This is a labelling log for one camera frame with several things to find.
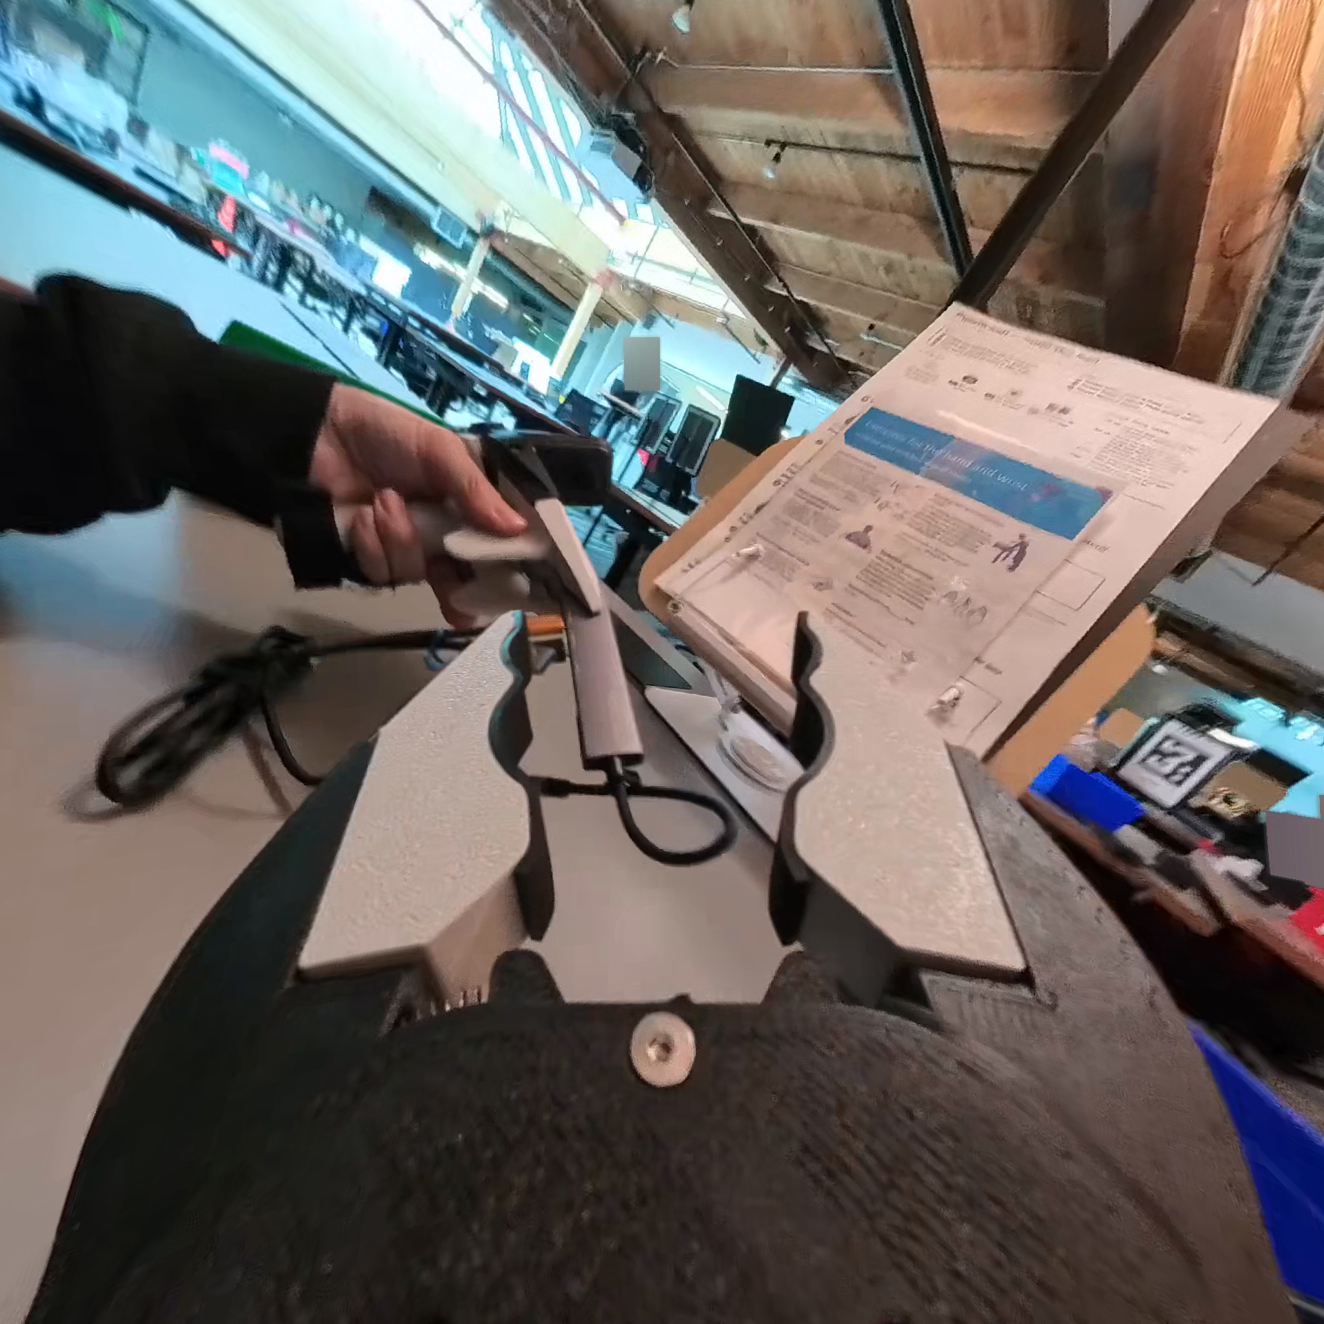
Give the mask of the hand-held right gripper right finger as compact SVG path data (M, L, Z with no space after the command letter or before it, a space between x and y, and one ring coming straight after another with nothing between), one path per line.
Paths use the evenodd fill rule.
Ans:
M815 614L796 614L790 688L800 773L767 887L777 941L854 1004L919 971L1018 985L1028 952L935 721Z

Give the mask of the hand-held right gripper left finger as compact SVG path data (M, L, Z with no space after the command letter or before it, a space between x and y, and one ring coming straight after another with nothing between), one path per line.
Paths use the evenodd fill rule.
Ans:
M297 971L425 967L439 1004L489 999L491 964L543 939L553 864L537 788L528 614L501 614L374 737Z

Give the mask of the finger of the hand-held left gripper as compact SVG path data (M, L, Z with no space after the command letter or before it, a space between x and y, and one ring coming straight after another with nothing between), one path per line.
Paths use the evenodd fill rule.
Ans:
M545 527L528 527L524 535L501 538L484 535L478 527L449 527L442 535L442 552L449 560L484 568L484 563L553 563L559 560L559 543L548 538Z
M559 496L543 496L528 516L528 581L537 610L601 618L603 585Z

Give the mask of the grey USB hub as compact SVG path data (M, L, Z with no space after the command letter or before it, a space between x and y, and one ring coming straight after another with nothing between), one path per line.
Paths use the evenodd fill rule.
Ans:
M632 694L627 681L627 662L620 653L609 610L588 614L585 606L564 601L564 639L571 667L571 697L575 697L575 731L581 731L581 763L585 769L601 769L601 780L567 780L567 778L537 778L543 798L607 798L620 807L621 831L629 843L660 861L660 864L704 864L720 858L735 843L735 815L724 801L674 788L674 786L646 786L637 766L646 760ZM632 815L632 801L682 801L719 820L719 835L704 848L660 848L646 835Z

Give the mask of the large blue storage bin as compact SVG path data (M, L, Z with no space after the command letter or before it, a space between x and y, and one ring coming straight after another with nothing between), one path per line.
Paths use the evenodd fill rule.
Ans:
M1205 1025L1192 1032L1242 1137L1280 1275L1301 1318L1324 1315L1324 1142Z

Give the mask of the person's left forearm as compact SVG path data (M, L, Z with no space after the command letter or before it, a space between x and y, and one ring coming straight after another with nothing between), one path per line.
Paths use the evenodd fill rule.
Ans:
M71 535L188 492L271 527L297 587L368 585L314 485L333 386L149 295L75 274L3 290L0 531Z

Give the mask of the wooden background desk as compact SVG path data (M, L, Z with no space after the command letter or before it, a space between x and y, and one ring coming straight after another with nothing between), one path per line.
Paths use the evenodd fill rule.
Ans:
M1061 843L1091 858L1091 864L1118 877L1132 899L1164 906L1187 929L1202 939L1242 939L1306 985L1324 988L1319 945L1290 920L1290 906L1262 904L1215 864L1211 850L1175 854L1187 885L1175 885L1158 861L1144 861L1118 835L1102 835L1095 824L1069 815L1039 794L1024 794L1018 806Z

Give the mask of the grey desk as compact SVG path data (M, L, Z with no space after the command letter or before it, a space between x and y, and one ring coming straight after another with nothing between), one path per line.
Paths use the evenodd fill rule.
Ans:
M157 222L3 146L3 277L88 274L181 306L208 334L243 320L322 362L374 373L335 332ZM307 798L257 737L149 814L113 815L92 766L135 709L284 621L372 637L439 621L428 587L293 591L266 531L172 501L69 538L3 538L3 1063L0 1308L23 1318L112 1068L160 975L233 877ZM309 769L330 769L425 681L415 653L325 662L284 702ZM543 952L571 999L760 999L784 945L767 923L772 850L742 828L704 871L637 858L601 798L545 807L559 913Z

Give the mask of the person's left hand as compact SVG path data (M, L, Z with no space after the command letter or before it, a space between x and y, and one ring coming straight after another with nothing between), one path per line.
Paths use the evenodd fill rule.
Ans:
M463 571L442 552L425 548L407 508L445 502L467 527L498 538L528 531L524 516L489 485L467 438L354 386L333 386L330 393L309 479L346 511L344 538L368 585L428 585L453 629L472 624L453 601Z

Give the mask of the small blue storage bin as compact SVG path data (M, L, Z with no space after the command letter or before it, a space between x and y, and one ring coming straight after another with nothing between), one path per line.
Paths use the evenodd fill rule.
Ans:
M1132 794L1102 769L1085 769L1063 751L1033 773L1029 794L1100 831L1118 831L1144 815L1144 806Z

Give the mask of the black monitor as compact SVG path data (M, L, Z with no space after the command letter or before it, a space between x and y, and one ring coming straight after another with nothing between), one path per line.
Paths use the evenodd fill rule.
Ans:
M763 451L772 451L784 438L784 427L788 427L794 405L796 400L790 393L763 386L749 373L735 373L719 438L760 457Z

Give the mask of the black white marker tag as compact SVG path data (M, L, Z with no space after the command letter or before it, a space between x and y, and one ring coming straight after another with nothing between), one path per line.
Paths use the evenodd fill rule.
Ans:
M1109 773L1132 798L1158 807L1187 806L1219 769L1257 751L1250 741L1221 725L1198 727L1179 713L1147 721L1132 742L1114 760Z

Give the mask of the green storage bin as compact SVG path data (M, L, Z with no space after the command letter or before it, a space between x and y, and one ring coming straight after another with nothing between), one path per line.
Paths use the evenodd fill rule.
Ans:
M302 370L314 370L314 373L330 373L335 376L339 386L350 386L350 389L361 389L372 396L383 396L383 400L393 400L401 409L407 409L412 414L428 421L428 424L442 424L415 393L406 389L406 382L398 382L393 373L386 370L372 370L368 376L354 373L350 365L344 365L339 357L335 362L325 362L318 356L307 356L253 324L241 324L241 320L230 320L222 340L224 347L238 347L238 349L250 349L250 356L258 356L258 357L271 357L271 362L286 362L286 365L302 365Z

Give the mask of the white document stand with papers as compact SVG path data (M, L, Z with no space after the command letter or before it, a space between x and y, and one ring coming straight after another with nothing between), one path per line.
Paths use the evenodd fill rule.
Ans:
M796 614L996 754L1313 424L1284 400L954 306L640 571L790 727Z

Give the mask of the ribbed metal duct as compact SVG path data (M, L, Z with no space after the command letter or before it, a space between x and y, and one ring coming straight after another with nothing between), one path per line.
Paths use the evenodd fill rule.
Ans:
M1324 139L1313 146L1231 386L1290 400L1324 334Z

